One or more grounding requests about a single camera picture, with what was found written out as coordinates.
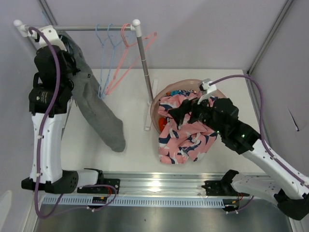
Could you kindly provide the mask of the pink whale print shorts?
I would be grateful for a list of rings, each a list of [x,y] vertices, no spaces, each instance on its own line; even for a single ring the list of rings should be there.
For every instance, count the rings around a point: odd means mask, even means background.
[[[188,97],[183,95],[164,96],[159,100],[159,118],[167,119],[167,125],[160,132],[158,138],[158,155],[161,163],[184,164],[188,159],[193,162],[199,161],[217,139],[217,132],[206,125],[200,122],[188,124],[190,113],[185,115],[181,127],[168,113],[169,109],[179,107],[185,99],[193,99],[199,96],[198,93],[191,93]]]

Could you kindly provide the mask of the light blue hanger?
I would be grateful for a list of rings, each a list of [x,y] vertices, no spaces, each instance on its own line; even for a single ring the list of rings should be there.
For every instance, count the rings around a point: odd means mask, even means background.
[[[116,51],[117,46],[121,43],[121,42],[115,43],[115,42],[112,40],[113,35],[110,33],[110,29],[111,29],[112,25],[113,25],[113,24],[110,23],[110,24],[108,25],[108,28],[107,28],[108,39],[109,39],[109,42],[111,43],[111,46],[112,46],[112,57],[111,57],[111,61],[110,61],[110,66],[109,66],[108,75],[107,75],[106,82],[105,82],[104,89],[103,89],[103,99],[107,96],[106,90],[107,90],[108,85],[109,85],[109,83],[110,83],[110,76],[111,76],[111,71],[112,71],[112,67],[113,67],[113,64],[114,64],[115,51]]]
[[[99,35],[99,24],[95,26],[96,37],[99,39],[101,46],[101,59],[100,59],[100,76],[99,76],[99,88],[98,88],[98,97],[102,100],[104,98],[104,86],[103,86],[103,64],[104,64],[104,54],[105,54],[105,45],[108,41],[108,38],[101,38]]]

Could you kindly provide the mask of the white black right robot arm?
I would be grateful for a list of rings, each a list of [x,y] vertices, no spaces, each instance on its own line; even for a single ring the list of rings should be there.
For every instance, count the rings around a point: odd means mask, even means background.
[[[291,167],[265,142],[262,135],[238,118],[239,110],[229,98],[184,100],[169,114],[182,125],[189,114],[189,124],[201,122],[221,136],[222,143],[232,151],[249,159],[261,168],[272,181],[262,181],[229,170],[220,180],[224,195],[245,193],[262,198],[278,207],[294,220],[302,220],[309,213],[309,178]]]

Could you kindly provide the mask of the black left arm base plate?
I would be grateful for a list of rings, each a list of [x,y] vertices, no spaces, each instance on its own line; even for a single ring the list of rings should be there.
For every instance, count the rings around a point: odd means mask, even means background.
[[[108,194],[114,194],[114,190],[111,188],[111,186],[116,189],[116,193],[119,193],[120,183],[121,183],[120,179],[105,178],[102,184],[108,185],[108,186],[107,187],[96,187],[95,193],[107,194],[107,195]]]

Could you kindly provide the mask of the orange blue patterned shorts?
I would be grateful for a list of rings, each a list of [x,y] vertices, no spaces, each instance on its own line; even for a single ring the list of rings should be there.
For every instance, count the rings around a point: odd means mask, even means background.
[[[173,90],[166,93],[166,96],[175,96],[175,95],[183,95],[183,96],[190,96],[190,94],[196,94],[194,90]]]

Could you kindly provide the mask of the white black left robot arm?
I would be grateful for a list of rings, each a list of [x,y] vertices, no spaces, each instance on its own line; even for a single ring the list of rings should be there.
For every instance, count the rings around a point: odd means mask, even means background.
[[[60,86],[55,102],[51,102],[56,88],[56,65],[48,46],[40,48],[34,63],[33,89],[29,94],[29,111],[34,127],[34,158],[32,170],[21,187],[52,194],[100,193],[104,190],[104,175],[98,169],[67,171],[61,167],[61,139],[72,97],[70,74],[80,70],[66,50],[53,45],[60,66]]]

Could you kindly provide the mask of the grey shorts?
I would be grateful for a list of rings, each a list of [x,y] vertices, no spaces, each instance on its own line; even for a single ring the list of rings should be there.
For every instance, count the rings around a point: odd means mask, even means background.
[[[72,94],[77,106],[102,141],[112,151],[123,152],[126,141],[122,120],[98,97],[99,83],[86,63],[81,48],[66,32],[59,32],[59,36],[80,70],[70,78],[74,84]]]

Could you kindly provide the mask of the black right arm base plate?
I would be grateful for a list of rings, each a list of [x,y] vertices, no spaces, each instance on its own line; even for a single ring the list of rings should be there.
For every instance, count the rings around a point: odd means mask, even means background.
[[[220,180],[207,180],[201,187],[205,189],[207,196],[249,196],[248,193],[235,191],[230,184]]]

